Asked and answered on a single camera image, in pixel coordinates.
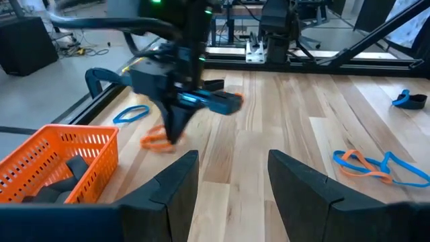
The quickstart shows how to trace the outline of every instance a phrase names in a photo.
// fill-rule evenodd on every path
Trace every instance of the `orange basket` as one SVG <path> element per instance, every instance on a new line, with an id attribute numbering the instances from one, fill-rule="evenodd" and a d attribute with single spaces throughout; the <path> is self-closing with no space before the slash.
<path id="1" fill-rule="evenodd" d="M 64 203 L 95 203 L 118 165 L 118 128 L 50 124 L 0 162 L 0 202 L 21 202 L 42 186 L 71 177 L 66 161 L 89 165 Z"/>

